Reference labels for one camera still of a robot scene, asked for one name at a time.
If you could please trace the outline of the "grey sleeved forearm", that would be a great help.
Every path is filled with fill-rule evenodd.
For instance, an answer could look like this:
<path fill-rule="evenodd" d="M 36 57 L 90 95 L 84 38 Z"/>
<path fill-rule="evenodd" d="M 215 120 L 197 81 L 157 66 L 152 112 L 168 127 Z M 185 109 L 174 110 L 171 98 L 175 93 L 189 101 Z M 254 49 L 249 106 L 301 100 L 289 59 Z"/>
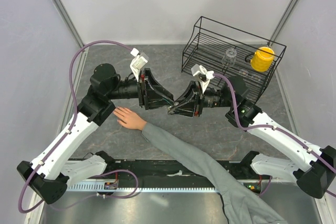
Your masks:
<path fill-rule="evenodd" d="M 151 123 L 145 125 L 142 135 L 153 146 L 213 184 L 221 195 L 229 223 L 287 223 L 207 153 Z"/>

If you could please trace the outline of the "glitter nail polish bottle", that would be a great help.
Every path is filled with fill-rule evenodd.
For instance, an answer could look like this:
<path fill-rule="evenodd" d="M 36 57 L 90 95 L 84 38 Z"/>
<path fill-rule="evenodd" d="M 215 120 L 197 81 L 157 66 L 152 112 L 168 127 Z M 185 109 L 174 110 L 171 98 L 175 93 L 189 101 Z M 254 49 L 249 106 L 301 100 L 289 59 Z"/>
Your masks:
<path fill-rule="evenodd" d="M 173 114 L 175 114 L 175 110 L 176 110 L 176 108 L 178 107 L 178 105 L 172 105 L 172 106 L 169 106 L 169 109 L 168 109 L 168 114 L 169 115 L 173 115 Z"/>

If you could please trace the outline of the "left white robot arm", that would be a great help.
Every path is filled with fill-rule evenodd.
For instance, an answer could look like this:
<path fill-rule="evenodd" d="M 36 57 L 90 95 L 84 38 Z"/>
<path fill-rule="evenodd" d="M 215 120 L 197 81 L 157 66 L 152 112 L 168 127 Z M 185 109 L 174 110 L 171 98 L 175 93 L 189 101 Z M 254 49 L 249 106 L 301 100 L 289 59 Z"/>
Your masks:
<path fill-rule="evenodd" d="M 87 161 L 66 162 L 80 144 L 115 110 L 114 100 L 138 99 L 147 110 L 170 106 L 173 94 L 152 76 L 150 68 L 134 71 L 134 78 L 121 80 L 113 65 L 98 65 L 90 77 L 90 87 L 71 121 L 53 142 L 31 162 L 21 161 L 17 171 L 28 186 L 47 204 L 58 201 L 67 188 L 90 177 L 111 178 L 115 165 L 101 151 Z"/>

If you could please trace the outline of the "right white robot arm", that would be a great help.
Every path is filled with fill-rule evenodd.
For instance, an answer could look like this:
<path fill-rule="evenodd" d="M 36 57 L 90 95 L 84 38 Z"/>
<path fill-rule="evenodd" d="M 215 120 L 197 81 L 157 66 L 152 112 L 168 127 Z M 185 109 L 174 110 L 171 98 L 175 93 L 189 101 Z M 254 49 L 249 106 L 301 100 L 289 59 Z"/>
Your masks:
<path fill-rule="evenodd" d="M 204 108 L 226 107 L 229 123 L 254 135 L 287 159 L 272 158 L 250 152 L 240 166 L 241 174 L 248 179 L 257 174 L 283 178 L 298 185 L 306 194 L 320 199 L 335 179 L 335 148 L 324 148 L 300 138 L 273 120 L 266 112 L 246 98 L 248 88 L 241 76 L 225 77 L 220 90 L 202 89 L 205 75 L 198 82 L 191 81 L 187 90 L 170 107 L 169 115 L 200 116 Z"/>

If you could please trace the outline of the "person's bare hand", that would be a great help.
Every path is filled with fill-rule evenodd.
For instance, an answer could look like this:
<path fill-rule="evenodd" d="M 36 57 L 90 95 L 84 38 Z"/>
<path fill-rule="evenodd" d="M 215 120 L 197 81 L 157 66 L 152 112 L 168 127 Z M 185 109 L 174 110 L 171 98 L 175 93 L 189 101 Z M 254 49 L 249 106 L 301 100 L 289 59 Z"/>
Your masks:
<path fill-rule="evenodd" d="M 146 125 L 144 119 L 128 108 L 117 107 L 113 114 L 118 118 L 118 123 L 127 129 L 142 131 Z"/>

